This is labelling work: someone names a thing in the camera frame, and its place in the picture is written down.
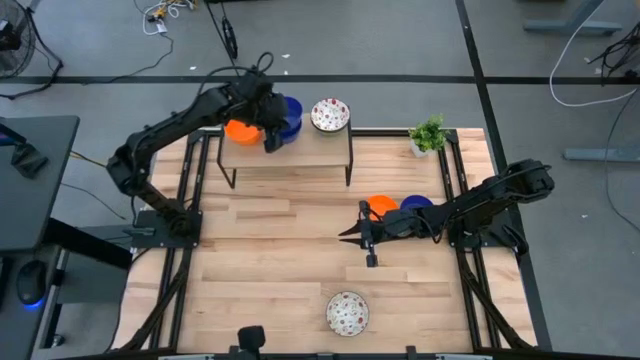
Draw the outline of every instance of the bowl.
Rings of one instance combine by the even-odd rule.
[[[224,133],[233,142],[240,145],[253,145],[262,138],[262,131],[257,127],[247,126],[237,120],[230,120],[224,127]]]
[[[414,209],[418,207],[431,206],[433,203],[422,195],[407,196],[400,204],[401,209]]]
[[[387,195],[373,195],[367,199],[367,202],[369,203],[371,210],[375,211],[380,217],[384,216],[384,214],[389,210],[398,209],[398,204],[396,204],[396,202]],[[370,214],[369,219],[374,221],[379,220],[374,214]]]
[[[369,323],[369,306],[354,292],[338,293],[327,304],[327,323],[340,336],[356,336]]]
[[[351,110],[335,98],[318,101],[311,109],[311,124],[324,134],[335,134],[347,127]]]
[[[289,128],[280,131],[280,136],[285,144],[292,143],[297,137],[300,129],[302,129],[302,104],[295,98],[285,96],[287,101],[287,116],[285,120],[289,124]]]

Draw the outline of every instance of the wooden table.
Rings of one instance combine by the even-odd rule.
[[[476,186],[494,174],[483,130],[458,129],[458,134],[469,185]],[[337,240],[354,224],[358,200],[370,195],[387,194],[399,203],[424,194],[444,202],[437,157],[416,158],[408,141],[354,137],[350,187],[340,168],[261,168],[240,172],[234,190],[209,160],[201,199],[203,238],[191,262],[178,350],[226,353],[237,344],[240,327],[259,324],[266,329],[265,353],[403,353],[407,345],[427,353],[471,351],[448,241],[380,245],[380,266],[372,269],[363,250]],[[215,159],[215,145],[208,159]],[[152,182],[168,196],[176,193],[184,147],[178,141],[157,157]],[[455,176],[450,149],[447,155]],[[164,252],[150,251],[132,269],[116,347],[155,304]],[[494,302],[519,334],[535,343],[514,255],[505,248],[483,252]],[[367,329],[354,338],[334,334],[325,320],[328,300],[346,290],[361,294],[371,310]],[[484,314],[475,304],[488,345]]]

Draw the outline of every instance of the white floral bowl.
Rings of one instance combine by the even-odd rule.
[[[327,322],[331,330],[340,336],[356,336],[369,323],[369,307],[354,292],[338,293],[327,305]]]

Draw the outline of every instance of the blue bowl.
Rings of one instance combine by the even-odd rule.
[[[406,199],[402,200],[402,204],[400,204],[401,209],[413,209],[423,206],[431,206],[433,203],[431,200],[427,199],[422,195],[411,195]]]
[[[280,136],[285,144],[292,143],[302,128],[302,104],[290,96],[285,96],[287,101],[287,116],[285,120],[289,123],[289,128],[280,131]]]
[[[284,132],[280,132],[282,142],[285,144],[291,144],[294,142],[298,138],[298,134],[300,134],[300,129],[302,129],[302,122],[298,124],[297,128],[287,130],[287,132],[289,132],[287,135],[284,135]]]

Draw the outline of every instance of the blue light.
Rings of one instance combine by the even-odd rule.
[[[36,311],[38,310],[38,308],[40,307],[40,305],[44,304],[44,296],[42,297],[42,299],[38,300],[37,303],[35,304],[31,304],[31,305],[24,305],[24,308],[27,311]]]

